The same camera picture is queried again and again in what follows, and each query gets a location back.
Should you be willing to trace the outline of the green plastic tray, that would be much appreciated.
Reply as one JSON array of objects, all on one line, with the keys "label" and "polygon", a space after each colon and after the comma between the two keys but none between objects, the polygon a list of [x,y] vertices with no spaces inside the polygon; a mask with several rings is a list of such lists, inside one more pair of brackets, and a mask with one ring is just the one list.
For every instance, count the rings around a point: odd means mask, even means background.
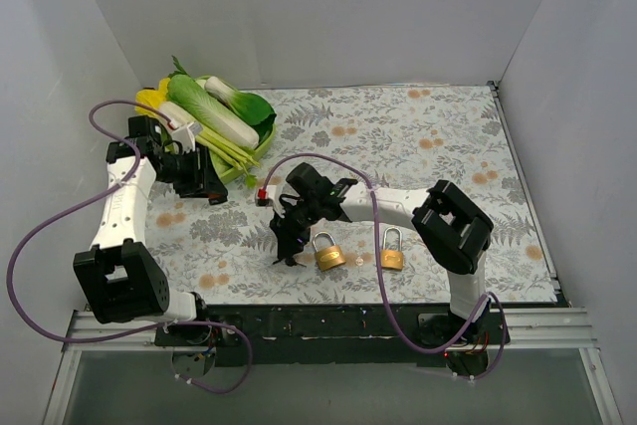
[{"label": "green plastic tray", "polygon": [[219,175],[228,183],[246,177],[252,187],[256,178],[249,172],[274,137],[277,114],[262,97],[241,92],[218,77],[193,79],[175,74],[162,79],[155,89],[139,91],[137,111],[160,121],[170,118],[188,126],[196,143],[208,150]]}]

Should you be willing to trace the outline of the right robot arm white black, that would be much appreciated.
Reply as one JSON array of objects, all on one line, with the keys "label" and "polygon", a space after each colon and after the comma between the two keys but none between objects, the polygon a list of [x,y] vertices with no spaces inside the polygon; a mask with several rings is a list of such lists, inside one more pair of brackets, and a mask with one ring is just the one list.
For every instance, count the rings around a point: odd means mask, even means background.
[{"label": "right robot arm white black", "polygon": [[293,193],[270,182],[258,190],[256,203],[270,206],[270,228],[277,239],[277,259],[292,266],[321,220],[410,229],[448,275],[449,317],[454,340],[473,342],[484,334],[489,308],[484,261],[493,221],[459,187],[439,180],[428,189],[374,188],[357,173],[332,182],[301,163],[286,182]]}]

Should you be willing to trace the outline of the napa cabbage green white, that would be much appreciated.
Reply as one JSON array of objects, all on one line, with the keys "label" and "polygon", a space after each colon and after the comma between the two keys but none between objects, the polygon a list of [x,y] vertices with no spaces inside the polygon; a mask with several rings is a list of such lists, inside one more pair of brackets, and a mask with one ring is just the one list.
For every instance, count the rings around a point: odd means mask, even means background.
[{"label": "napa cabbage green white", "polygon": [[186,75],[172,77],[168,82],[167,97],[200,123],[237,146],[250,149],[258,146],[258,134],[227,107],[211,97],[192,78]]}]

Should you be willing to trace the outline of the celery stalk bunch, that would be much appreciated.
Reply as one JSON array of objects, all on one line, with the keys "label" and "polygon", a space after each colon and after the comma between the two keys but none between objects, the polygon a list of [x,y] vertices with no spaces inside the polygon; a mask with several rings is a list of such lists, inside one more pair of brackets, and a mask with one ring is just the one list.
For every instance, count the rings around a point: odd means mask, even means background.
[{"label": "celery stalk bunch", "polygon": [[[170,120],[183,123],[197,121],[194,116],[172,102],[164,102],[158,111],[168,116]],[[243,176],[247,187],[254,188],[257,185],[257,177],[249,172],[249,167],[258,166],[257,161],[220,133],[200,124],[203,130],[196,136],[196,142],[208,149],[214,168],[222,182],[228,184]]]}]

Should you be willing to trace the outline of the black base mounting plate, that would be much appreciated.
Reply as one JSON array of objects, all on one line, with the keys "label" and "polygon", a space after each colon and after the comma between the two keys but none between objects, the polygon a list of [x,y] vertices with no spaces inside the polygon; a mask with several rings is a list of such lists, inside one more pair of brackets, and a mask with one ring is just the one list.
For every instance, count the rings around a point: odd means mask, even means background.
[{"label": "black base mounting plate", "polygon": [[[446,305],[392,305],[392,312],[403,332],[420,347],[434,348],[457,331]],[[397,335],[382,305],[274,305],[212,306],[206,318],[232,325],[242,331],[253,348],[254,364],[354,364],[416,363],[443,367],[444,352],[423,354],[412,350]],[[154,345],[182,347],[203,352],[212,345],[216,365],[239,366],[246,363],[246,347],[232,331],[213,327],[186,330],[169,327],[155,335]],[[461,338],[460,350],[472,351],[468,358],[482,357],[484,346],[498,346],[502,340],[502,319],[495,307],[481,321],[480,334]],[[505,343],[510,341],[504,332]]]}]

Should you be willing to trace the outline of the bok choy dark green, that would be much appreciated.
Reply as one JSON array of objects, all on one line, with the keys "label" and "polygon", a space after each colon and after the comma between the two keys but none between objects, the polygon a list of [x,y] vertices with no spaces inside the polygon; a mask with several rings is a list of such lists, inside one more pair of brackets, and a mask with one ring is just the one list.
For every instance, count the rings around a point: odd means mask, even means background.
[{"label": "bok choy dark green", "polygon": [[273,107],[256,94],[236,90],[217,77],[207,79],[204,89],[252,127],[270,127],[275,121]]}]

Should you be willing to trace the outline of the yellow corn leafy vegetable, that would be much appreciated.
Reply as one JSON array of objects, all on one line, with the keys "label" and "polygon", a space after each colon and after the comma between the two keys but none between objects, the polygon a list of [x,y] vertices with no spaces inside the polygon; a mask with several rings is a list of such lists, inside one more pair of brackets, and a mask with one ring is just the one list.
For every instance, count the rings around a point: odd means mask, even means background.
[{"label": "yellow corn leafy vegetable", "polygon": [[138,114],[156,117],[155,112],[160,105],[167,101],[169,78],[159,81],[156,89],[142,89],[135,96],[135,101],[145,107],[137,106],[135,111]]}]

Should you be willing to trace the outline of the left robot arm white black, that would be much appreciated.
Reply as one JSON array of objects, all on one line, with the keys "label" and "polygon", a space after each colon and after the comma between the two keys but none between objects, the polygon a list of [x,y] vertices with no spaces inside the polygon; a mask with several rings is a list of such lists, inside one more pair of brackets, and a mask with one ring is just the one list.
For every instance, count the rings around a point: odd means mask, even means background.
[{"label": "left robot arm white black", "polygon": [[155,118],[133,116],[127,137],[109,144],[106,171],[114,192],[106,198],[90,248],[76,254],[73,268],[99,322],[178,321],[179,335],[199,345],[212,331],[203,300],[171,289],[145,246],[149,193],[161,182],[181,198],[216,205],[226,201],[228,191],[209,153],[195,141],[201,126],[194,120],[174,120],[168,129],[164,133]]}]

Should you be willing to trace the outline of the small brass padlock shackle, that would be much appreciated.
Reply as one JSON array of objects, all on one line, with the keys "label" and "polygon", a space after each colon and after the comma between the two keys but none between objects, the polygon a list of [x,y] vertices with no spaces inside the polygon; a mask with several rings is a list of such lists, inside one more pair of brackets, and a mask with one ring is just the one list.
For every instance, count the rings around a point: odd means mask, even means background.
[{"label": "small brass padlock shackle", "polygon": [[327,272],[346,264],[346,257],[332,235],[318,232],[312,238],[315,260],[321,272]]}]

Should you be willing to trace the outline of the long shackle brass padlock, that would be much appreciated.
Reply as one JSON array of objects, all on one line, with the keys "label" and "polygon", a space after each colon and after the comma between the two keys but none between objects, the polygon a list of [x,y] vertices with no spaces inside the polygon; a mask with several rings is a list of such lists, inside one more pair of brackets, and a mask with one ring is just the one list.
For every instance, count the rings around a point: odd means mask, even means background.
[{"label": "long shackle brass padlock", "polygon": [[381,268],[387,271],[400,272],[404,268],[402,252],[402,231],[395,227],[387,227],[382,234]]}]

